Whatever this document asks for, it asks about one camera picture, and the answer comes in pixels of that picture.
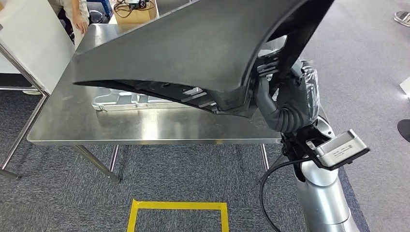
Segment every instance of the white wall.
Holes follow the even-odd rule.
[[[0,73],[20,73],[2,54],[0,54]]]
[[[0,24],[1,45],[51,93],[73,56],[74,45],[48,1],[7,0]],[[0,63],[9,67],[2,59]]]

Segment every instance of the yellow tape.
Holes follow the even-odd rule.
[[[218,202],[138,202],[132,200],[127,232],[134,232],[138,209],[220,210],[221,232],[228,232],[228,205]]]

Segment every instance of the gray carpet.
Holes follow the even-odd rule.
[[[373,232],[410,228],[410,149],[397,123],[410,117],[399,84],[410,77],[410,28],[393,20],[409,0],[336,0],[305,49],[335,132],[372,149],[346,172]]]
[[[5,158],[38,97],[0,91],[0,158]],[[91,146],[106,164],[111,146]],[[267,145],[270,161],[279,145]],[[139,201],[227,202],[232,232],[272,231],[260,211],[263,174],[258,145],[121,146],[113,184],[66,146],[34,146],[24,141],[9,169],[19,181],[1,177],[2,231],[125,231],[132,199]],[[362,232],[369,229],[343,170],[341,181]],[[269,179],[266,205],[283,231],[305,231],[291,168]],[[135,231],[220,230],[218,211],[145,210]]]

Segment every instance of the person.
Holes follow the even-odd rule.
[[[89,26],[86,0],[48,0],[56,15],[64,9],[74,31],[74,46],[77,49]]]

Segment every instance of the black cable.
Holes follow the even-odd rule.
[[[261,180],[261,188],[259,189],[259,202],[261,204],[261,208],[262,208],[262,212],[266,218],[266,220],[269,222],[269,225],[276,231],[276,232],[281,232],[279,230],[279,228],[272,222],[272,220],[269,218],[268,213],[265,210],[265,205],[264,205],[264,187],[265,187],[265,183],[268,180],[269,176],[276,171],[279,168],[283,168],[285,166],[288,165],[292,165],[292,164],[297,164],[297,163],[302,163],[305,161],[310,161],[312,160],[311,158],[304,158],[304,159],[298,159],[298,160],[293,160],[293,161],[289,161],[289,162],[285,162],[282,164],[279,164],[277,166],[272,166],[269,168],[268,171],[266,171],[266,173],[263,175],[262,180]]]
[[[155,4],[154,4],[153,1],[148,0],[147,2],[150,3],[150,5],[151,5],[150,7],[147,7],[147,8],[145,8],[145,9],[130,9],[130,4],[129,4],[129,3],[126,3],[125,0],[117,0],[117,3],[114,5],[114,12],[115,12],[119,17],[121,17],[121,18],[126,18],[126,17],[128,17],[128,16],[131,15],[131,13],[132,13],[133,10],[137,10],[137,11],[148,11],[148,10],[151,10],[151,9],[155,8]],[[126,16],[122,16],[122,15],[120,15],[120,14],[118,13],[118,12],[120,12],[120,11],[128,12],[128,14],[127,14]]]

